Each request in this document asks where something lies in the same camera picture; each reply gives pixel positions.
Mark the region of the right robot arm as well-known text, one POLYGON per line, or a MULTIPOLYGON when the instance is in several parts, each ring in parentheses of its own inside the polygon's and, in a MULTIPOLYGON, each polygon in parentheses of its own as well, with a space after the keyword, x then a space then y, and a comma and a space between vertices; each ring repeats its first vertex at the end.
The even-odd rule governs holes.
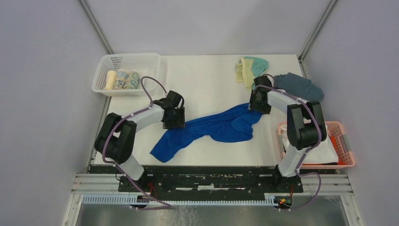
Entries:
POLYGON ((275 89, 270 75, 259 76, 254 79, 248 108, 270 114, 272 107, 287 116, 287 138, 290 145, 276 166, 277 176, 271 180, 275 191, 284 192, 291 185, 289 178, 299 175, 306 155, 327 138, 327 130, 320 102, 302 100, 281 89, 275 89))

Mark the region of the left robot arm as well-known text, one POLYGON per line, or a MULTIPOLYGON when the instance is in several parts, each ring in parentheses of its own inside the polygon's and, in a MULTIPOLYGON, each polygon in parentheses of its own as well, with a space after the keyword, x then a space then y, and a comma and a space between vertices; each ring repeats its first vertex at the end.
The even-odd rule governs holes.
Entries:
POLYGON ((162 122, 163 129, 185 127, 183 96, 171 90, 165 98, 152 100, 147 107, 124 117, 108 114, 94 142, 94 149, 102 154, 103 161, 110 159, 109 163, 131 178, 130 185, 138 192, 147 188, 148 179, 143 176, 143 166, 133 156, 135 136, 158 122, 162 122))

